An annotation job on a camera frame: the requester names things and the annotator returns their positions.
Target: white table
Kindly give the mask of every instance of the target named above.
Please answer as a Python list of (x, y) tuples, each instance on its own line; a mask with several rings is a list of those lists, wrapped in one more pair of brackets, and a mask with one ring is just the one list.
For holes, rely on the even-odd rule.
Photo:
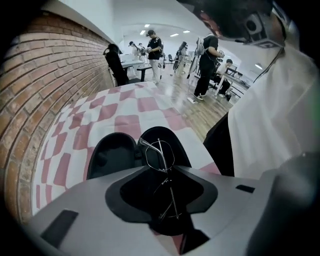
[(130, 66), (136, 66), (136, 65), (144, 65), (144, 62), (138, 59), (135, 60), (125, 60), (124, 62), (121, 62), (122, 67), (128, 68)]
[(235, 78), (235, 77), (233, 77), (233, 76), (231, 76), (231, 75), (228, 75), (228, 74), (224, 73), (224, 74), (222, 75), (222, 78), (221, 78), (221, 81), (220, 81), (220, 83), (219, 83), (219, 85), (218, 85), (218, 88), (216, 89), (216, 91), (215, 91), (215, 93), (214, 93), (214, 96), (217, 96), (217, 95), (218, 95), (218, 93), (219, 93), (219, 91), (220, 91), (220, 89), (221, 89), (221, 87), (222, 87), (222, 83), (224, 82), (225, 79), (230, 80), (230, 81), (232, 82), (232, 83), (231, 83), (231, 86), (230, 86), (230, 88), (229, 88), (228, 90), (231, 90), (231, 89), (232, 89), (232, 92), (233, 92), (234, 94), (236, 94), (237, 96), (239, 96), (240, 98), (241, 98), (241, 96), (244, 95), (245, 92), (249, 89), (249, 87), (246, 87), (246, 86), (244, 86), (244, 85), (241, 83), (241, 80), (240, 80), (240, 79)]

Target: white pants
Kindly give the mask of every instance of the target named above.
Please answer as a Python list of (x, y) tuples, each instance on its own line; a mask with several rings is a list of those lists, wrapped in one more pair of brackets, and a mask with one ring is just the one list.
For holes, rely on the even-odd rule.
[(182, 59), (179, 63), (179, 66), (177, 68), (177, 72), (176, 72), (176, 75), (178, 77), (181, 77), (182, 75), (182, 71), (184, 71), (184, 68), (185, 68), (185, 61)]
[(152, 81), (156, 84), (160, 82), (161, 67), (159, 67), (158, 59), (150, 59), (150, 66), (152, 67), (153, 77)]
[(145, 62), (146, 62), (145, 56), (140, 56), (140, 57), (139, 57), (139, 61), (142, 61), (143, 64), (145, 64)]

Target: white shirt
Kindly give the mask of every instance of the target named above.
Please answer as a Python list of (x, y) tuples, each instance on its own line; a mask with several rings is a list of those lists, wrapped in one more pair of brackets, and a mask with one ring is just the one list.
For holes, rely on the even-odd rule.
[(303, 152), (319, 150), (319, 71), (288, 45), (228, 114), (234, 175), (259, 179)]
[(219, 72), (221, 75), (220, 77), (222, 77), (222, 74), (224, 74), (227, 71), (227, 65), (226, 64), (222, 64), (218, 67), (217, 72)]

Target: desk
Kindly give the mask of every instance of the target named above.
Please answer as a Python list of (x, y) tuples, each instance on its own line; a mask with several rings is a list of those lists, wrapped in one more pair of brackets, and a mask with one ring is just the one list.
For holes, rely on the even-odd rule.
[(103, 137), (122, 132), (137, 142), (155, 126), (174, 132), (193, 168), (220, 173), (198, 136), (153, 82), (123, 85), (81, 98), (57, 115), (39, 150), (32, 214), (86, 180), (91, 155)]
[(138, 59), (135, 60), (125, 60), (124, 62), (121, 62), (122, 67), (128, 68), (130, 66), (136, 66), (136, 65), (144, 65), (144, 62)]
[(222, 83), (224, 82), (224, 80), (227, 79), (227, 80), (230, 80), (232, 83), (231, 83), (231, 86), (230, 88), (234, 88), (237, 92), (239, 92), (239, 95), (237, 93), (234, 92), (234, 94), (236, 94), (237, 96), (239, 96), (241, 98), (241, 96), (243, 94), (245, 94), (245, 92), (249, 89), (249, 86), (245, 86), (244, 84), (241, 83), (241, 80), (238, 79), (238, 78), (235, 78), (231, 75), (228, 75), (226, 73), (224, 73), (222, 75), (222, 78), (221, 78), (221, 81), (218, 85), (218, 88), (216, 89), (215, 93), (214, 93), (214, 96), (217, 96), (221, 87), (222, 87)]

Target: pink and white checkered tablecloth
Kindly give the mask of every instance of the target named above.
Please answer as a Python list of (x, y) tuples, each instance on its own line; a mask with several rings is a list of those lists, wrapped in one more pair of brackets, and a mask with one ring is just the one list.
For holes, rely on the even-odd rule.
[(175, 133), (193, 168), (220, 173), (168, 96), (152, 82), (128, 84), (81, 98), (62, 109), (37, 160), (32, 184), (33, 215), (86, 180), (92, 152), (104, 136), (122, 132), (137, 142), (142, 133), (155, 126), (167, 127)]

